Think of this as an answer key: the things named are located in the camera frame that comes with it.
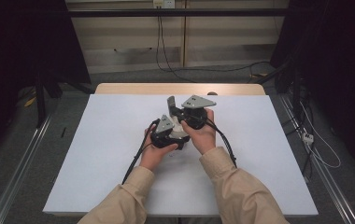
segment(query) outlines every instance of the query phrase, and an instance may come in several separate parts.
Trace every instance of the white table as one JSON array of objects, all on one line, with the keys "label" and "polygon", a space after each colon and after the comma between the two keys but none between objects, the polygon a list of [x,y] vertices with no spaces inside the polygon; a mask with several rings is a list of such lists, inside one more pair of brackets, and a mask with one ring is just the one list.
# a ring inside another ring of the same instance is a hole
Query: white table
[{"label": "white table", "polygon": [[[147,84],[145,89],[158,85]],[[144,129],[168,113],[168,96],[92,95],[44,212],[84,215],[99,204],[122,181]],[[175,96],[179,106],[190,95]],[[238,167],[258,177],[271,190],[284,215],[316,215],[318,211],[269,97],[259,94],[205,98],[217,102],[212,107],[215,121],[229,139]],[[217,144],[223,146],[220,138]],[[182,151],[165,156],[155,172],[156,181],[146,202],[149,216],[218,215],[213,187],[199,157],[191,142]]]}]

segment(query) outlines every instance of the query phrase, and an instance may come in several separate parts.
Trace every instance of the beige sleeve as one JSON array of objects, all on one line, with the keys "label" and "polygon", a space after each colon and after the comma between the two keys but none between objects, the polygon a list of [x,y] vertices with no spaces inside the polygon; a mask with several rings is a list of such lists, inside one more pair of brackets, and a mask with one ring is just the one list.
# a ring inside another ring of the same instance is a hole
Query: beige sleeve
[{"label": "beige sleeve", "polygon": [[144,223],[145,200],[154,182],[154,173],[137,166],[123,185],[114,188],[79,224]]},{"label": "beige sleeve", "polygon": [[288,223],[268,188],[235,168],[223,147],[209,150],[200,162],[215,188],[223,223]]}]

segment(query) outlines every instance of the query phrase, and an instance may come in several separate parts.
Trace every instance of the controller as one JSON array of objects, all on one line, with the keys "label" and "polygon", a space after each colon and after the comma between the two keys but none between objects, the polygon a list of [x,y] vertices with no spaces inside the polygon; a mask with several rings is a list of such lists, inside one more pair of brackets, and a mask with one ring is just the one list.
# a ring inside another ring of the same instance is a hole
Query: controller
[{"label": "controller", "polygon": [[151,131],[151,141],[156,147],[166,147],[178,144],[177,149],[181,150],[184,144],[190,140],[187,133],[183,131],[180,122],[185,120],[187,124],[195,130],[199,130],[206,125],[207,113],[204,107],[216,105],[215,102],[203,97],[193,95],[177,108],[175,96],[167,99],[169,117],[163,115],[156,122],[156,127]]}]

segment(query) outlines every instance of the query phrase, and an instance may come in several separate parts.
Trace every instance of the person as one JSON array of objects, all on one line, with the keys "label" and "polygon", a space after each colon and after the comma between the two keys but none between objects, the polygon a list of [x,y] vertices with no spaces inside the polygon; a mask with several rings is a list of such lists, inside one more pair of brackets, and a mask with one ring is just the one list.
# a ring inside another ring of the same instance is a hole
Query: person
[{"label": "person", "polygon": [[[214,113],[207,109],[214,122]],[[205,125],[194,130],[183,120],[183,130],[201,153],[200,162],[213,183],[221,221],[232,223],[288,223],[271,192],[248,172],[236,168],[223,147],[216,147],[216,132]],[[85,223],[144,223],[147,218],[144,206],[154,181],[153,171],[163,156],[178,145],[157,148],[148,136],[139,166],[129,174],[123,185],[114,188],[103,201],[84,216]]]}]

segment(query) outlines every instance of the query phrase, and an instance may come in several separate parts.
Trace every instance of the dark backdrop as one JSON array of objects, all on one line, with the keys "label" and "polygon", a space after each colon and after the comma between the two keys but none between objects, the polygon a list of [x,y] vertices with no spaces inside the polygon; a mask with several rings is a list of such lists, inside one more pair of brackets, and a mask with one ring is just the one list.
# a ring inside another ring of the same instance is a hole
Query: dark backdrop
[{"label": "dark backdrop", "polygon": [[34,9],[67,11],[64,0],[0,0],[0,136],[18,91],[34,86],[39,70],[58,81],[90,82],[70,18],[18,13]]},{"label": "dark backdrop", "polygon": [[[320,5],[314,10],[315,22],[287,18],[272,63],[282,64],[306,35],[310,41],[299,52],[297,70],[355,158],[355,1],[326,0]],[[284,84],[293,81],[292,74],[281,76],[288,80]]]}]

